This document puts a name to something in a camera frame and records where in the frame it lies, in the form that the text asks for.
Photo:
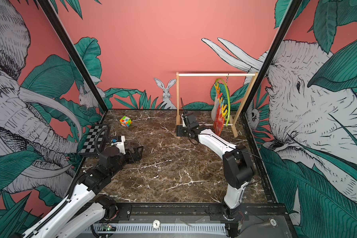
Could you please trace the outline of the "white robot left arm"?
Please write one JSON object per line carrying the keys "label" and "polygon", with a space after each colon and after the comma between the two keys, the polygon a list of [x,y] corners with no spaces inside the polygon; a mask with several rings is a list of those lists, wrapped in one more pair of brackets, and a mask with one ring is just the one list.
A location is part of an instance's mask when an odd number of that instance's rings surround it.
{"label": "white robot left arm", "polygon": [[107,195],[100,196],[79,213],[125,165],[142,158],[143,146],[120,150],[117,146],[99,153],[97,164],[77,179],[67,196],[43,219],[23,233],[12,232],[12,238],[75,238],[101,219],[119,215],[117,203]]}

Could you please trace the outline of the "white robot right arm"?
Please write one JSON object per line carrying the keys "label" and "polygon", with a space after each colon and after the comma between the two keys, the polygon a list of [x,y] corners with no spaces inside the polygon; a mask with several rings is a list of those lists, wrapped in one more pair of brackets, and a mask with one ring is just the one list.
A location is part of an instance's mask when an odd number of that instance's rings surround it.
{"label": "white robot right arm", "polygon": [[222,203],[227,220],[237,216],[237,208],[243,203],[246,187],[254,176],[252,159],[245,146],[237,146],[215,134],[209,127],[199,124],[195,115],[183,112],[182,124],[177,126],[177,136],[187,137],[193,144],[202,144],[217,154],[223,162],[224,177],[228,183]]}

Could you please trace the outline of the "green clip hanger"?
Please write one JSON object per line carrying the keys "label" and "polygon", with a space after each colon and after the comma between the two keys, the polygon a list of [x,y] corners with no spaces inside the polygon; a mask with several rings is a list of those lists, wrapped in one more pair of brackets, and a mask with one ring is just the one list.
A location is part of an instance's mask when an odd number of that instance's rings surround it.
{"label": "green clip hanger", "polygon": [[[222,78],[217,78],[215,80],[215,83],[214,83],[214,89],[215,89],[215,97],[218,98],[219,100],[219,108],[217,110],[217,113],[219,111],[222,112],[222,115],[224,116],[225,118],[225,126],[228,126],[229,125],[229,121],[230,121],[230,110],[231,110],[231,101],[230,101],[230,93],[229,93],[229,88],[227,86],[227,82],[228,82],[228,75],[227,75],[227,78],[226,78],[226,81],[224,81]],[[224,90],[225,90],[225,93],[226,95],[224,96],[222,90],[221,90],[221,86],[220,86],[220,83],[219,82],[222,82],[222,85],[224,86]]]}

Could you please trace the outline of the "red orange-edged insole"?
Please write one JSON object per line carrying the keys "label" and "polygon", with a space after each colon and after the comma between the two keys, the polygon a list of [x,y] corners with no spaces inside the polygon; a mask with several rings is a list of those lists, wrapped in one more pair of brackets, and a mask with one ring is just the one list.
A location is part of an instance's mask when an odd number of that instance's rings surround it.
{"label": "red orange-edged insole", "polygon": [[216,135],[220,136],[220,134],[221,134],[221,132],[223,130],[223,127],[224,127],[224,122],[225,122],[225,118],[222,115],[222,112],[219,111],[216,114],[216,118],[215,118],[215,121],[213,123],[213,129],[214,129],[214,133]]}

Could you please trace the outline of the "wooden hanger rack frame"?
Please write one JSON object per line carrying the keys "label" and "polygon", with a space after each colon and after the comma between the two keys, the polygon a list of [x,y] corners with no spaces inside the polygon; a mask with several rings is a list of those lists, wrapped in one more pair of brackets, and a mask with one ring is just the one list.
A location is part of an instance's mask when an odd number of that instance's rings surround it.
{"label": "wooden hanger rack frame", "polygon": [[[214,83],[217,78],[226,81],[230,93],[231,110],[229,125],[233,136],[237,137],[236,122],[242,112],[242,107],[247,102],[250,89],[257,79],[258,72],[252,73],[176,73],[176,98],[177,115],[176,126],[182,124],[183,111],[212,111],[215,99]],[[221,90],[226,95],[224,86],[220,81]]]}

